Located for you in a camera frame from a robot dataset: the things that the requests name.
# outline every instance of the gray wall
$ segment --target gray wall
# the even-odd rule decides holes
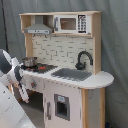
[[[3,20],[3,11],[2,11],[1,0],[0,0],[0,49],[6,50],[4,20]]]
[[[19,13],[102,11],[102,70],[115,77],[106,88],[106,117],[114,128],[128,126],[128,1],[127,0],[4,0],[9,52],[25,57]]]

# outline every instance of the toy stove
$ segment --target toy stove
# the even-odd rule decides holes
[[[24,65],[21,65],[21,69],[36,73],[46,73],[56,67],[57,66],[41,64],[41,63],[38,63],[36,66],[33,67],[26,67]]]

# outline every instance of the white floor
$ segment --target white floor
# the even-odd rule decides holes
[[[22,107],[36,128],[44,128],[43,112],[24,105]]]

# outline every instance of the curved faucet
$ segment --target curved faucet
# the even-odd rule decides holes
[[[81,58],[81,56],[82,56],[83,54],[86,54],[86,55],[88,56],[88,58],[89,58],[89,60],[90,60],[90,65],[93,65],[92,56],[91,56],[88,52],[82,51],[82,52],[80,52],[80,53],[78,54],[78,63],[76,64],[77,70],[82,70],[82,69],[85,68],[85,63],[82,64],[82,63],[80,62],[80,58]]]

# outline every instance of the white cabinet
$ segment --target white cabinet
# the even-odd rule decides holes
[[[81,90],[44,81],[45,128],[82,128]]]
[[[33,90],[39,93],[44,92],[44,82],[43,82],[43,79],[39,77],[25,74],[24,84],[26,89]]]

